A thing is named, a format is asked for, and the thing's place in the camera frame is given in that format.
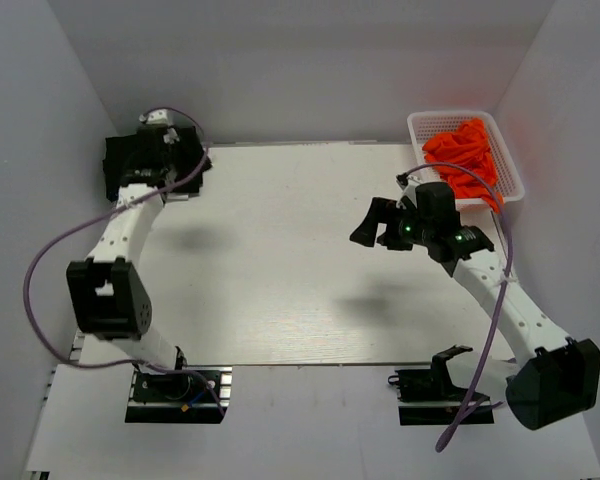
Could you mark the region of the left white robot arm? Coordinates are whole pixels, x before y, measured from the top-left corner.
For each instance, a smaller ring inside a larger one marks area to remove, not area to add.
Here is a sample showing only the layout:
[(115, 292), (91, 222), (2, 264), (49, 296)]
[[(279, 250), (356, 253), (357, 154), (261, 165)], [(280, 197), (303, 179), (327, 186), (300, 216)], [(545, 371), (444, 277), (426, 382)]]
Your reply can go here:
[(79, 330), (114, 344), (143, 371), (161, 369), (156, 384), (171, 399), (189, 392), (192, 377), (182, 368), (181, 350), (152, 325), (152, 302), (137, 265), (165, 206), (163, 187), (189, 174), (203, 152), (192, 127), (151, 125), (106, 139), (105, 195), (117, 212), (87, 257), (66, 270)]

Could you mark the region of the black t-shirt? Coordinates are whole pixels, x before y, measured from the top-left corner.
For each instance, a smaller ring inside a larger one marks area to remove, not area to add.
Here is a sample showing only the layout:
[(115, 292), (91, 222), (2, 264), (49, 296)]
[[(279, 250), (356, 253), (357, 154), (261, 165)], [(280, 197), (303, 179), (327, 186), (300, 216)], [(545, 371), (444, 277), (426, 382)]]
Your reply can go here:
[(118, 200), (121, 187), (140, 183), (162, 188), (189, 175), (204, 154), (192, 127), (144, 126), (132, 135), (105, 139), (105, 196)]

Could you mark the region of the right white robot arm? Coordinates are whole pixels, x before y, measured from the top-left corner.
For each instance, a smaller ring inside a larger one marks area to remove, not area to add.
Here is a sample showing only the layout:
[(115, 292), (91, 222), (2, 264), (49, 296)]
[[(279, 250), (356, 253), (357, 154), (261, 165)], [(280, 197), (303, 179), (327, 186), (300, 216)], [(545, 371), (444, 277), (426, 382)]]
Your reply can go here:
[(402, 400), (459, 400), (458, 422), (505, 404), (532, 431), (592, 409), (600, 379), (599, 347), (590, 339), (575, 339), (541, 310), (489, 236), (462, 222), (449, 186), (404, 177), (402, 187), (397, 200), (372, 199), (350, 241), (398, 252), (425, 249), (489, 316), (489, 334), (501, 334), (514, 359), (494, 365), (482, 352), (468, 383), (464, 369), (449, 361), (469, 354), (471, 347), (449, 347), (431, 358), (428, 369), (395, 374)]

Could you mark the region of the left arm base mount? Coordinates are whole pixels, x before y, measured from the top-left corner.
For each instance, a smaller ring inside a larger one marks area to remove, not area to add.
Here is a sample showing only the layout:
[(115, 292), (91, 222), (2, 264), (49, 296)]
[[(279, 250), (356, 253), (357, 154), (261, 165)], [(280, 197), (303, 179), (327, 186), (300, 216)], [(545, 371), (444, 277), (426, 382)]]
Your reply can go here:
[(158, 375), (135, 371), (129, 391), (127, 424), (220, 424), (228, 411), (232, 386), (231, 367), (203, 367), (199, 373), (207, 386), (191, 376)]

